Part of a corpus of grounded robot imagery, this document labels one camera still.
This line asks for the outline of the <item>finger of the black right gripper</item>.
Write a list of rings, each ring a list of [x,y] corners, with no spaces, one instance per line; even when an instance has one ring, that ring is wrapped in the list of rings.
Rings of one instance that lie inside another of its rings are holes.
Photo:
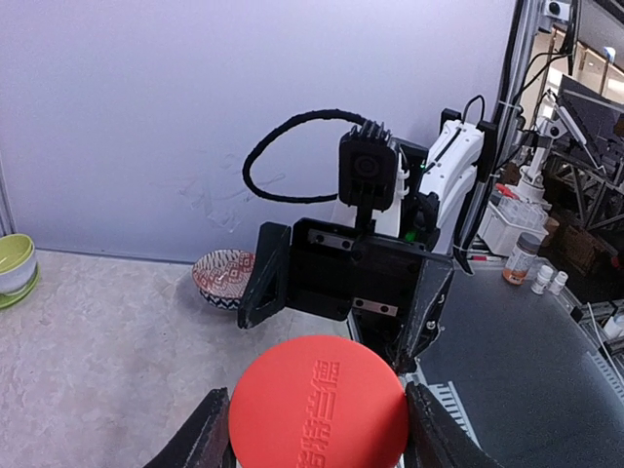
[[[396,373],[416,371],[416,359],[437,339],[453,275],[451,258],[426,257],[423,260],[392,361]]]
[[[292,229],[265,222],[260,226],[253,271],[237,311],[238,327],[254,328],[286,306]]]

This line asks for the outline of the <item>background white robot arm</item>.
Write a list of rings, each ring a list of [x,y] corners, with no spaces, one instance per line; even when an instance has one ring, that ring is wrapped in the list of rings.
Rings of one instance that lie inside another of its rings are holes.
[[[579,126],[574,122],[567,109],[558,104],[558,99],[552,91],[545,95],[553,104],[551,117],[539,117],[536,121],[535,137],[527,146],[531,149],[530,163],[520,167],[520,181],[516,185],[515,194],[523,202],[540,206],[545,212],[549,212],[552,205],[544,199],[545,188],[543,184],[543,167],[550,155],[553,143],[566,135],[586,148],[587,139],[582,134]]]

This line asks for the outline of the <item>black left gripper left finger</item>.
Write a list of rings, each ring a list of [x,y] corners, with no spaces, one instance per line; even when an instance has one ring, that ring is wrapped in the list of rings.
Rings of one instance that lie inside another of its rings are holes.
[[[226,387],[211,390],[144,468],[229,467],[229,404]]]

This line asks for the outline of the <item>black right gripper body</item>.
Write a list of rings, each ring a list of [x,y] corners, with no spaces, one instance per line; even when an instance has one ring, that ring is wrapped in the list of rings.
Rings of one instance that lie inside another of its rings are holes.
[[[393,361],[426,257],[420,243],[303,218],[292,228],[287,307],[345,321],[361,342]]]

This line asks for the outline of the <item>orange bottle lid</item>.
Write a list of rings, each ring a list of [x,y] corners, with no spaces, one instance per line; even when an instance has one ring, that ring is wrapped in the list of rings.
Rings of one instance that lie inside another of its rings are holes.
[[[407,396],[369,348],[303,336],[268,349],[245,370],[228,431],[243,467],[394,467],[408,442]]]

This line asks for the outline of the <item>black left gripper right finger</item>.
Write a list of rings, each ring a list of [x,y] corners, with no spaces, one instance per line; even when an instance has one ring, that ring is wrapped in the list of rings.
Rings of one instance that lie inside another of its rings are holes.
[[[405,467],[499,468],[451,417],[434,394],[420,383],[406,387],[409,438]]]

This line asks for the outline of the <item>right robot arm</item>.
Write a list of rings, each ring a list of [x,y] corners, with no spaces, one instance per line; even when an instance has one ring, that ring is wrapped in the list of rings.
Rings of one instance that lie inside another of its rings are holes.
[[[446,109],[438,138],[423,148],[357,113],[304,112],[246,157],[242,176],[253,194],[298,203],[258,187],[252,167],[277,138],[317,120],[350,124],[338,144],[338,189],[331,195],[342,214],[260,226],[238,325],[254,328],[286,308],[345,322],[396,373],[412,372],[440,334],[455,270],[468,268],[474,198],[491,173],[498,129]]]

